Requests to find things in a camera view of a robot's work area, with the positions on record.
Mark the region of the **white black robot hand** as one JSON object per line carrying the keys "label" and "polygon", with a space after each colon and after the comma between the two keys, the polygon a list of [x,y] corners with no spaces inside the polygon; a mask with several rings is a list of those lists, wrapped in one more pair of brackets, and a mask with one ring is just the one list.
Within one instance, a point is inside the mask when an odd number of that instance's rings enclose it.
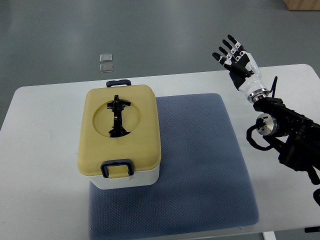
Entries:
{"label": "white black robot hand", "polygon": [[262,83],[262,74],[253,56],[232,35],[223,40],[225,47],[219,47],[221,54],[214,52],[212,56],[226,70],[235,88],[244,93],[250,103],[266,98],[269,90]]}

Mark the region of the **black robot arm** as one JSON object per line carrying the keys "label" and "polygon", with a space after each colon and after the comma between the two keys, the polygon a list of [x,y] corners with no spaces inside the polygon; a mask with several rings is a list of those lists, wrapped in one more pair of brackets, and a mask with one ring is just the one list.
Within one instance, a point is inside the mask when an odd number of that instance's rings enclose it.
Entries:
{"label": "black robot arm", "polygon": [[246,131],[246,140],[257,150],[275,149],[280,164],[296,172],[307,172],[311,183],[320,184],[320,125],[289,109],[275,98],[278,78],[271,87],[271,97],[255,97],[253,108],[262,114]]}

